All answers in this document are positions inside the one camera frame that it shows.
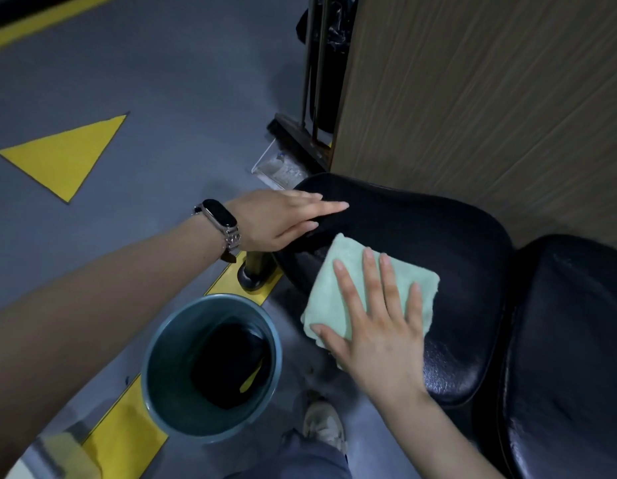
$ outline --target smartwatch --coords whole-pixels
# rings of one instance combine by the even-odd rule
[[[222,232],[226,241],[226,249],[220,257],[225,262],[234,264],[237,258],[231,253],[231,250],[239,246],[241,235],[237,227],[237,220],[233,214],[217,200],[205,200],[193,208],[193,215],[199,213],[204,214],[213,226]]]

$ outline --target watch face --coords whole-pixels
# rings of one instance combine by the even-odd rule
[[[202,206],[209,212],[213,218],[219,223],[219,225],[230,229],[237,226],[237,220],[231,212],[224,208],[217,200],[205,200],[202,202]]]

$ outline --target wood grain surface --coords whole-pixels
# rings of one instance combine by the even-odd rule
[[[617,0],[361,0],[332,170],[617,248]]]

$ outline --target floor marking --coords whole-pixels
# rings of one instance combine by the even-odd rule
[[[0,47],[79,15],[109,0],[69,0],[0,28]]]
[[[237,281],[237,271],[245,257],[246,252],[240,252],[237,262],[224,269],[206,294],[237,294],[262,305],[282,272],[278,267],[264,286],[247,292]],[[83,443],[102,479],[139,479],[168,438],[146,411],[141,379],[137,375]]]
[[[0,149],[0,155],[69,203],[126,116]]]

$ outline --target black leather seat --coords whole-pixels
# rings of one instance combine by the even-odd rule
[[[513,476],[617,478],[617,251],[550,236],[515,257],[499,386]]]
[[[328,173],[304,180],[297,189],[348,201],[351,207],[320,219],[314,232],[276,253],[290,281],[310,293],[337,233],[439,274],[426,336],[426,385],[442,405],[468,401],[488,367],[503,313],[513,252],[503,227],[457,201]]]

